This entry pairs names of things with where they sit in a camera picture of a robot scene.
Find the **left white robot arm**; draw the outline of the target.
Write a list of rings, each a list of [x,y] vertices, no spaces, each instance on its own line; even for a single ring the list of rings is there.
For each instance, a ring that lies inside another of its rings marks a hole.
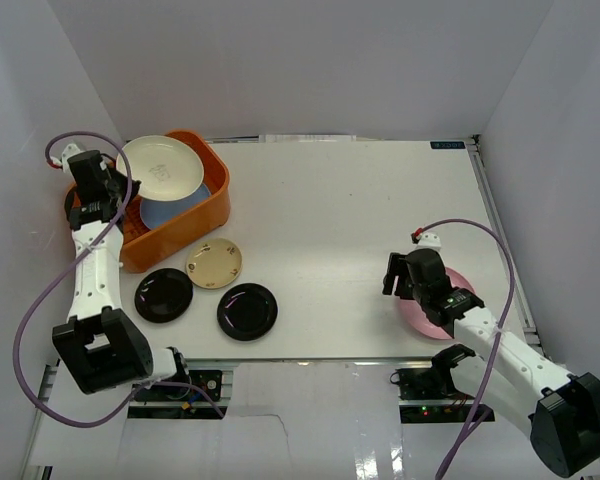
[[[151,347],[122,306],[122,203],[127,194],[137,194],[139,183],[109,166],[97,150],[64,154],[62,162],[75,180],[78,203],[67,197],[65,209],[78,264],[67,321],[52,331],[57,353],[85,394],[157,381],[168,398],[182,398],[192,378],[182,354]]]

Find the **black plate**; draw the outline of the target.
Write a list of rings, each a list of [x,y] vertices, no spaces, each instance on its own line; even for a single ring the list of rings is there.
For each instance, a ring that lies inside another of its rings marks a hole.
[[[249,342],[266,335],[275,325],[278,304],[273,293],[256,283],[243,283],[221,297],[216,318],[230,338]]]
[[[138,284],[134,306],[144,320],[166,324],[186,312],[193,295],[193,283],[184,272],[162,268],[150,273]]]

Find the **blue label sticker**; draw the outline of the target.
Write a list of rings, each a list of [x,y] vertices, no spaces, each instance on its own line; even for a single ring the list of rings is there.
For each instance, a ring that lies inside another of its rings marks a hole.
[[[430,146],[434,150],[464,150],[466,148],[463,141],[431,141]]]

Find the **white paper sheets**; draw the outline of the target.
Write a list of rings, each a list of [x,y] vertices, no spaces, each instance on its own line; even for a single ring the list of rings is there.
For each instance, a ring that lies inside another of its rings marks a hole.
[[[355,135],[343,134],[262,134],[259,143],[344,143],[356,142]]]

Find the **orange plastic bin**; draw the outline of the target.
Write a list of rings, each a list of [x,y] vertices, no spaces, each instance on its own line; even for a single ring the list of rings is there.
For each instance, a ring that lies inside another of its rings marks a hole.
[[[120,255],[120,269],[142,273],[167,257],[224,225],[230,214],[228,193],[229,171],[211,147],[197,134],[178,130],[164,136],[180,140],[201,158],[204,166],[203,183],[209,188],[209,198],[186,212],[150,230],[140,218],[139,194],[124,208],[124,242]],[[129,161],[121,148],[114,163],[119,172],[131,182]]]

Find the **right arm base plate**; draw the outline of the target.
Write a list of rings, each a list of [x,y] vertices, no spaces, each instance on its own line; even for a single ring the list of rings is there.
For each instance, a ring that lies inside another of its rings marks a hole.
[[[399,390],[399,413],[403,425],[462,424],[473,398],[449,389],[431,368],[401,368],[389,377]]]

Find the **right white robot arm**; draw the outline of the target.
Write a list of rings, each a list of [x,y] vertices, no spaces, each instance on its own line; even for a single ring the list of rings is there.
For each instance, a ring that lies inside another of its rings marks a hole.
[[[600,380],[571,373],[505,331],[478,296],[452,284],[437,251],[391,253],[382,292],[415,302],[454,341],[407,379],[412,389],[478,400],[514,424],[559,477],[600,458]]]

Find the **beige small plate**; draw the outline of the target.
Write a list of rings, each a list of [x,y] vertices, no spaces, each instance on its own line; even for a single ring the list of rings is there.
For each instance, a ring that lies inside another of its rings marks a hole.
[[[242,253],[232,241],[214,238],[196,244],[185,261],[185,272],[195,286],[220,289],[233,283],[243,266]]]

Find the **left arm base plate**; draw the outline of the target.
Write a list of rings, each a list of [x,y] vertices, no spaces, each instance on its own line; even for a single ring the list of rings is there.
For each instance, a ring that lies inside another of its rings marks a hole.
[[[149,418],[164,413],[185,418],[192,417],[200,410],[200,413],[209,411],[211,416],[215,416],[217,412],[202,392],[218,403],[221,400],[222,380],[223,372],[217,369],[189,369],[177,373],[165,381],[179,383],[179,386],[154,384],[137,393],[131,401],[129,415]]]

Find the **pink plastic plate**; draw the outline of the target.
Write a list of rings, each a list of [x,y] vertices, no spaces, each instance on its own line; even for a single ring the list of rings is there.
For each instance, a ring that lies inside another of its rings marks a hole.
[[[453,287],[464,288],[474,293],[472,284],[458,271],[446,267],[446,274]],[[396,299],[396,306],[403,322],[412,330],[434,340],[450,340],[451,336],[441,327],[430,323],[415,300]]]

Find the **cream white plate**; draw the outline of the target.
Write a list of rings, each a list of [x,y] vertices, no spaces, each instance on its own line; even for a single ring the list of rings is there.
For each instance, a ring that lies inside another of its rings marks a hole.
[[[136,138],[122,147],[139,181],[139,196],[154,201],[177,201],[193,194],[203,183],[204,166],[195,151],[164,135]]]

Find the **blue plastic plate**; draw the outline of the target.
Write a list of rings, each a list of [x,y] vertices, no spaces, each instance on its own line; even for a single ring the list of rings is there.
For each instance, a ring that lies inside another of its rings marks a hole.
[[[157,201],[142,199],[140,202],[140,218],[150,230],[159,228],[166,222],[195,207],[209,198],[211,192],[202,183],[191,195],[175,201]]]

